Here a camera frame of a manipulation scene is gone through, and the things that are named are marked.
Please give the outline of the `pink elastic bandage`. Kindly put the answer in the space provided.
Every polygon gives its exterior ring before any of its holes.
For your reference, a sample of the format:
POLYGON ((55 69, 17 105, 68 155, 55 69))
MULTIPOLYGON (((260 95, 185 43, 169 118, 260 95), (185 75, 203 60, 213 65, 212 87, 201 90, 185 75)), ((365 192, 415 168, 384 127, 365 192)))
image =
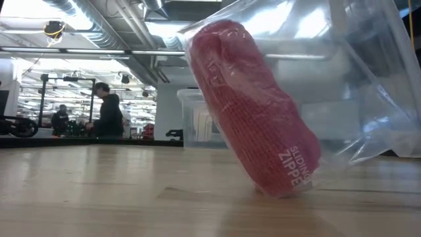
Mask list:
POLYGON ((231 20, 208 24, 193 37, 189 56, 214 123, 255 185, 276 198, 309 190, 318 139, 250 33, 231 20))

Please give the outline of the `clear plastic wrapper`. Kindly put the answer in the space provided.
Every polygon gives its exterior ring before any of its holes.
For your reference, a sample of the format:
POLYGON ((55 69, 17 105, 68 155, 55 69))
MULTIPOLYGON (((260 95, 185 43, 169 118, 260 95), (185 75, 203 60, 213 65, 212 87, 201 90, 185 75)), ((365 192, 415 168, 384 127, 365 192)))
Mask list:
POLYGON ((311 187, 385 151, 421 155, 421 68, 394 0, 236 0, 178 32, 190 69, 193 37, 221 20, 250 33, 317 137, 311 187))

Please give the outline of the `clear plastic storage box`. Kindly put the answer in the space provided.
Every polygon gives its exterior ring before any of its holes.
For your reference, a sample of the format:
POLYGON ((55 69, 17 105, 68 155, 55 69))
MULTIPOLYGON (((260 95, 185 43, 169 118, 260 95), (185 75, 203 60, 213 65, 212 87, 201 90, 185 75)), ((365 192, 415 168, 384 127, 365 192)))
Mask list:
POLYGON ((227 149, 218 127, 208 111, 199 89, 178 90, 182 104, 183 141, 185 148, 227 149))

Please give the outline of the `small black background device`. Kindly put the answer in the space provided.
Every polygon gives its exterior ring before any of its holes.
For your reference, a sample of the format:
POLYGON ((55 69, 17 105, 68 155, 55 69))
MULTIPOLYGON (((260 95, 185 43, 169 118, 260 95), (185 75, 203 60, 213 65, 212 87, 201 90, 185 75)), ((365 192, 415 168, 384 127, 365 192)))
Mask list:
POLYGON ((169 130, 166 133, 166 137, 170 138, 170 141, 183 141, 184 140, 184 130, 169 130))

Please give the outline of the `red storage bins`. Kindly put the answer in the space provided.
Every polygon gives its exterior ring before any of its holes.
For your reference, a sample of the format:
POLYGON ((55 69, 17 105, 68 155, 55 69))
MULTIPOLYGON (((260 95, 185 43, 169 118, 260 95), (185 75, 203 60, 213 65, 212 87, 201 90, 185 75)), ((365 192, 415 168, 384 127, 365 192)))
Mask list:
POLYGON ((142 139, 143 140, 154 140, 154 129, 155 129, 155 125, 148 123, 143 127, 142 130, 142 139))

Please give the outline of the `black robot green lights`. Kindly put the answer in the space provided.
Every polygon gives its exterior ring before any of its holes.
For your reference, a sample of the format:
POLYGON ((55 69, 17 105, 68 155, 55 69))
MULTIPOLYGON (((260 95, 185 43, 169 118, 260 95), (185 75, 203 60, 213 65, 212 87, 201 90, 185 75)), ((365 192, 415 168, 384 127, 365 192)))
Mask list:
POLYGON ((71 120, 67 124, 66 132, 64 135, 66 137, 73 138, 90 138, 93 137, 93 131, 87 129, 86 123, 71 120))

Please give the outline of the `black monitor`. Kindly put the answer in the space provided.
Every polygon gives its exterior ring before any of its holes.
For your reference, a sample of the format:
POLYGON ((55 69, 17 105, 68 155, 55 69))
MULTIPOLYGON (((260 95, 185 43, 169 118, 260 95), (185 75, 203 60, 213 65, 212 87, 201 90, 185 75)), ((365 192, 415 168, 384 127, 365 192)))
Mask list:
POLYGON ((8 97, 8 90, 0 90, 0 116, 3 116, 5 114, 8 97))

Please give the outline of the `black aluminium table frame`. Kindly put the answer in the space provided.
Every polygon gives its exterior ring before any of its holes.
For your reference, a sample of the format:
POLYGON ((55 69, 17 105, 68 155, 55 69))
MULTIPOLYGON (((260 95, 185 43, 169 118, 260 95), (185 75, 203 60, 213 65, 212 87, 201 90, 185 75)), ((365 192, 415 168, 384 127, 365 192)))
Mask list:
POLYGON ((94 138, 0 138, 0 149, 55 147, 72 145, 140 145, 159 147, 183 147, 183 141, 94 139, 94 138))

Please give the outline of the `black robot rig frame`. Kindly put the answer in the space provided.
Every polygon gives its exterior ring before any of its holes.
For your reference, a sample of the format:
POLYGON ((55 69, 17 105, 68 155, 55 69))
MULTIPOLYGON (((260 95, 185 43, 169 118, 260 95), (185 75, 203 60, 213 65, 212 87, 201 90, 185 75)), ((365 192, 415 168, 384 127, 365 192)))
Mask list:
POLYGON ((40 79, 42 81, 42 87, 41 87, 41 99, 40 99, 40 106, 39 106, 39 116, 38 116, 38 122, 37 126, 40 128, 42 127, 42 117, 43 117, 43 109, 44 109, 44 103, 45 103, 45 93, 47 89, 47 83, 49 80, 63 80, 64 82, 77 82, 79 80, 84 81, 91 81, 91 102, 90 102, 90 109, 89 109, 89 122, 92 122, 93 120, 93 104, 94 104, 94 96, 95 96, 95 85, 96 85, 96 79, 95 78, 80 78, 80 77, 71 77, 71 76, 65 76, 65 77, 56 77, 56 78, 50 78, 48 74, 42 74, 40 76, 40 79))

